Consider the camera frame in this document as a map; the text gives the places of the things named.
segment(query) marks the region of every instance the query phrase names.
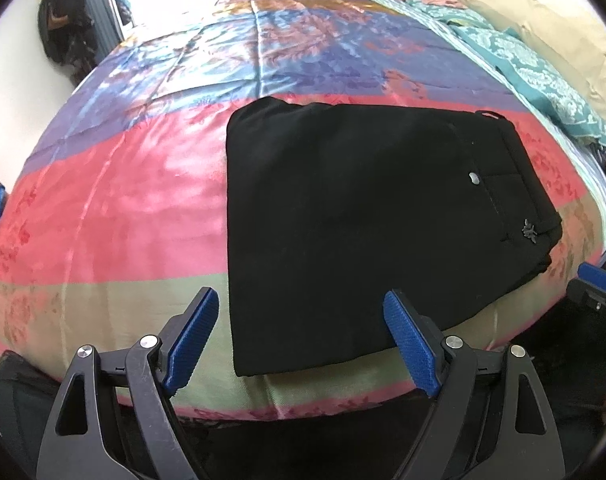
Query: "blue gripper pad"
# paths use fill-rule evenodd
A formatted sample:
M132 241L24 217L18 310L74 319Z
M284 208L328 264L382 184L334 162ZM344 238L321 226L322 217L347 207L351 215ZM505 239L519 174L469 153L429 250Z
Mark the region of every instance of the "blue gripper pad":
M438 395L441 384L436 376L436 356L393 291L385 294L383 316L416 387L430 397Z
M606 292L606 270L587 262L579 265L579 278Z
M218 319L218 294L214 289L200 301L185 328L168 353L167 374L163 387L170 396L187 385L205 343Z

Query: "bed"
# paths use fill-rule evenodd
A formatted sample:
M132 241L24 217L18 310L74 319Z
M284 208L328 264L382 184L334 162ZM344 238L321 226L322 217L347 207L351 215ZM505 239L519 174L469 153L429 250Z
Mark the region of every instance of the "bed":
M267 95L482 108L515 124L563 238L547 272L448 330L472 346L503 345L553 306L581 262L606 257L606 178L589 151L442 21L406 0L219 0L166 30L139 28L39 140L0 221L0 353L61 378L82 344L129 347L207 285L220 318L173 399L179 415L332 415L413 389L397 349L304 372L234 374L225 127Z

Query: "teal blanket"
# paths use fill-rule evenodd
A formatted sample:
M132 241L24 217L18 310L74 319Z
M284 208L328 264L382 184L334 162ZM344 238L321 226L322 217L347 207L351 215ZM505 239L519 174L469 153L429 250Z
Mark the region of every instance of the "teal blanket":
M495 30L471 9L453 9L406 0L415 10L447 25L566 135L583 144L606 146L606 122L561 74L523 43L516 32Z

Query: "black trousers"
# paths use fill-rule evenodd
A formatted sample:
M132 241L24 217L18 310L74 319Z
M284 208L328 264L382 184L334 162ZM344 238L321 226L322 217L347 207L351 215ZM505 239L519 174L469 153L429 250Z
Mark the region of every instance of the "black trousers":
M495 114L263 98L230 118L227 165L239 376L390 348L392 288L455 326L547 269L561 237Z

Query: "curtain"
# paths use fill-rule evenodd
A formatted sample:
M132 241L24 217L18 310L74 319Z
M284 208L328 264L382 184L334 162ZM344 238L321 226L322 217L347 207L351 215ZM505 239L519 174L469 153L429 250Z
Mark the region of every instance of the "curtain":
M94 20L94 31L98 43L96 63L100 63L123 41L119 17L112 0L85 0L87 13Z

